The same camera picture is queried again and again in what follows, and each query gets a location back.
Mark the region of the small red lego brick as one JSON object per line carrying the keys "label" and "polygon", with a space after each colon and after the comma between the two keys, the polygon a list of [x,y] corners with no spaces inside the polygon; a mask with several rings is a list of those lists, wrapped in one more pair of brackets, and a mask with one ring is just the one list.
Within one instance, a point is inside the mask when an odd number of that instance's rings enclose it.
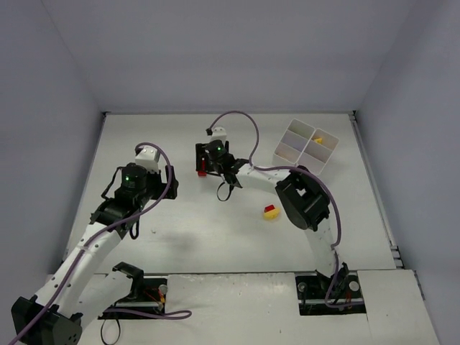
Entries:
{"label": "small red lego brick", "polygon": [[268,206],[266,206],[266,207],[264,208],[264,212],[265,212],[265,213],[268,213],[268,212],[273,211],[273,210],[275,210],[275,206],[274,206],[274,205],[268,205]]}

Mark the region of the yellow half-round lego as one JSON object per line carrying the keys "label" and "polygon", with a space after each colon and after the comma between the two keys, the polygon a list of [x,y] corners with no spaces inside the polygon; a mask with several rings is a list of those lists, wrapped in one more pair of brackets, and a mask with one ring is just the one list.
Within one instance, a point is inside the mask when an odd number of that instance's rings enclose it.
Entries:
{"label": "yellow half-round lego", "polygon": [[263,218],[265,220],[271,221],[273,219],[276,219],[280,215],[280,213],[281,210],[279,208],[266,208],[263,213]]}

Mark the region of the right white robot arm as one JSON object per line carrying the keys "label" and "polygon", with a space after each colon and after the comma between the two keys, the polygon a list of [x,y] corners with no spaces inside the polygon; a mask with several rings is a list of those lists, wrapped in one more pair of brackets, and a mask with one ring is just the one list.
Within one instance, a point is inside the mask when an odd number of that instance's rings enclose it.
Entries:
{"label": "right white robot arm", "polygon": [[291,224],[305,232],[316,274],[325,286],[338,286],[348,267],[336,251],[340,238],[333,237],[330,208],[335,213],[338,208],[325,184],[303,166],[257,167],[227,148],[220,139],[196,144],[196,170],[219,176],[229,190],[252,188],[276,195]]}

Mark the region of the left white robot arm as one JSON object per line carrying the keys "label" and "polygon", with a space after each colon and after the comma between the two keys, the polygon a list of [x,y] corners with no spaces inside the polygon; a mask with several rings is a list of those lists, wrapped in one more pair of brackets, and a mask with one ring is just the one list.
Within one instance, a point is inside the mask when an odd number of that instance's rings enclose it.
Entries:
{"label": "left white robot arm", "polygon": [[78,246],[52,277],[30,298],[11,307],[16,336],[12,344],[77,344],[83,332],[112,305],[137,298],[144,272],[126,262],[116,264],[97,285],[90,285],[101,263],[121,241],[139,236],[139,219],[163,199],[175,199],[178,181],[171,164],[161,172],[145,163],[121,168],[121,185],[91,215]]}

